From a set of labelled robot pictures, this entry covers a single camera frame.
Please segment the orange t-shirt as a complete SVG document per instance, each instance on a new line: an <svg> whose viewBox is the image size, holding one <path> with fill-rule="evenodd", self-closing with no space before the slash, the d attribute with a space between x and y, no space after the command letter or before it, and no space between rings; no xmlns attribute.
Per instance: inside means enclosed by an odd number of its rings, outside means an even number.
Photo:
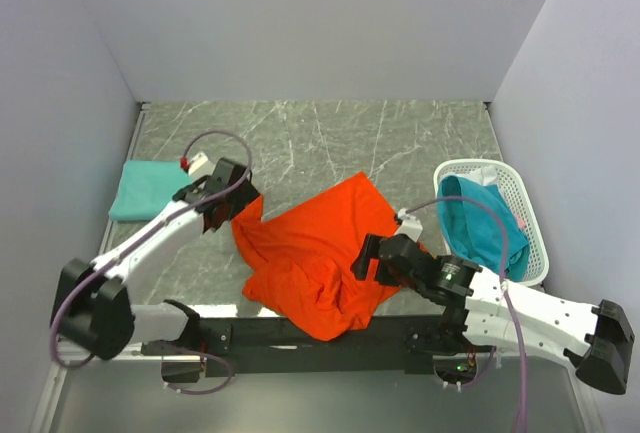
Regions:
<svg viewBox="0 0 640 433"><path fill-rule="evenodd" d="M388 237L391 205L359 172L268 221L257 198L231 222L252 270L243 295L321 341L368 327L377 307L399 292L350 270L366 235Z"/></svg>

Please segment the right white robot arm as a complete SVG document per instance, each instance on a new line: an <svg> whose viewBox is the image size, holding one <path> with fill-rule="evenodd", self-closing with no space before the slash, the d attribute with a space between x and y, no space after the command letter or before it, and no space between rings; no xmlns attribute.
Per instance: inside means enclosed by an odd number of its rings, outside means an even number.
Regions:
<svg viewBox="0 0 640 433"><path fill-rule="evenodd" d="M601 392L627 391L635 334L615 302L573 302L502 281L460 257L433 256L405 234L367 235L350 270L360 281L402 286L443 307L440 318L410 329L408 346L415 352L525 352L573 368Z"/></svg>

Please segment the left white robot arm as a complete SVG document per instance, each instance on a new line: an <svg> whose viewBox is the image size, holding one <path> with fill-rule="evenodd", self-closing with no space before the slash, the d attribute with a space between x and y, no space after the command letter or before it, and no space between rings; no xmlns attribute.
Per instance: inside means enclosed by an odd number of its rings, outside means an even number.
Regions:
<svg viewBox="0 0 640 433"><path fill-rule="evenodd" d="M206 157L188 166L191 183L180 188L142 229L90 262L69 261L61 270L50 323L50 353L60 337L110 360L134 343L164 341L176 354L199 350L200 315L175 300L135 306L145 282L175 254L207 232L217 231L259 196L251 168Z"/></svg>

